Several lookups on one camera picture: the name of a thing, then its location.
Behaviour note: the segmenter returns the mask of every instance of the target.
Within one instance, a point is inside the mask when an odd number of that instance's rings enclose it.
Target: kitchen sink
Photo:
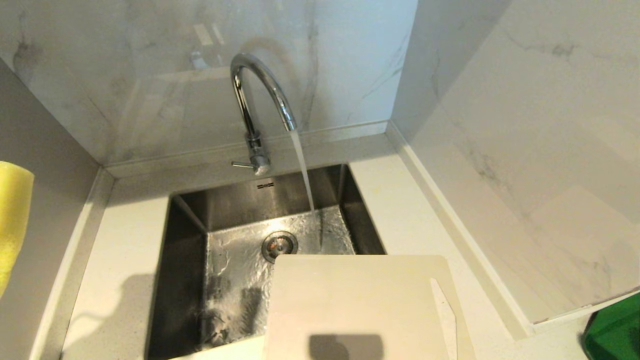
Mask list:
[[[266,331],[281,254],[384,254],[348,165],[172,197],[147,357],[171,359]]]

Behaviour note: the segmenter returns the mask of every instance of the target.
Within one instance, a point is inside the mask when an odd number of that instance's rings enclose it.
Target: cutting board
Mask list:
[[[441,256],[279,256],[264,359],[473,360]]]

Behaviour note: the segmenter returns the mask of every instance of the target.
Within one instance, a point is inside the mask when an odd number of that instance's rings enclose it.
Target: faucet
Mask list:
[[[241,163],[233,161],[232,166],[251,168],[257,176],[265,174],[271,168],[271,162],[267,156],[260,139],[260,131],[253,126],[252,111],[253,106],[247,103],[243,88],[243,69],[251,70],[260,79],[262,84],[267,88],[269,95],[276,104],[282,124],[287,131],[294,131],[297,127],[296,119],[293,118],[289,102],[285,97],[280,85],[273,77],[273,74],[258,58],[251,54],[240,53],[234,56],[231,61],[231,83],[233,84],[240,112],[244,118],[244,126],[246,127],[246,145],[249,148],[250,163]]]

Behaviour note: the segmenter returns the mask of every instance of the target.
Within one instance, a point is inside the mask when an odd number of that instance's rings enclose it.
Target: green object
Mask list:
[[[582,348],[590,360],[640,360],[640,293],[593,314]]]

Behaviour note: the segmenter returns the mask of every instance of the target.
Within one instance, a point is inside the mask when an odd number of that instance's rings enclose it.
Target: sink drain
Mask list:
[[[276,231],[262,242],[262,256],[270,263],[282,254],[295,254],[298,251],[298,240],[286,231]]]

